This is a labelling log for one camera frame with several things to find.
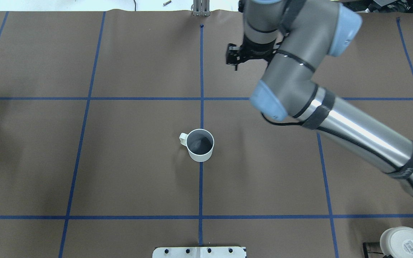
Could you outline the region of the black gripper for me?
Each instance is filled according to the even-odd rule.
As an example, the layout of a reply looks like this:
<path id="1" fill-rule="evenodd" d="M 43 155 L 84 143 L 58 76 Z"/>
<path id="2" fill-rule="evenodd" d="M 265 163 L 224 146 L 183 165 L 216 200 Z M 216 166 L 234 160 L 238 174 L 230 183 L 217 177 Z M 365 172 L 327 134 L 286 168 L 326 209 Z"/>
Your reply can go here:
<path id="1" fill-rule="evenodd" d="M 249 49 L 245 44 L 237 46 L 236 44 L 229 43 L 226 47 L 226 64 L 234 66 L 235 70 L 238 70 L 239 64 L 249 60 L 264 60 L 267 62 L 267 65 L 269 65 L 281 44 L 282 41 L 274 42 L 271 49 L 255 51 Z"/>

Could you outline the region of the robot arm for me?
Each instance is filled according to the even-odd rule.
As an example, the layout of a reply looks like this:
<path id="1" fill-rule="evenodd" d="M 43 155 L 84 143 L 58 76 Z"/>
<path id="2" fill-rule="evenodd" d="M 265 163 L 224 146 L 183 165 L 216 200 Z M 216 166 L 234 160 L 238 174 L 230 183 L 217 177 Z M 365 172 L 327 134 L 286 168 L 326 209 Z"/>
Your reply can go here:
<path id="1" fill-rule="evenodd" d="M 286 117 L 326 134 L 397 180 L 413 197 L 413 140 L 313 81 L 326 56 L 338 57 L 362 26 L 358 13 L 331 0 L 240 0 L 243 41 L 226 64 L 265 60 L 250 102 L 271 124 Z"/>

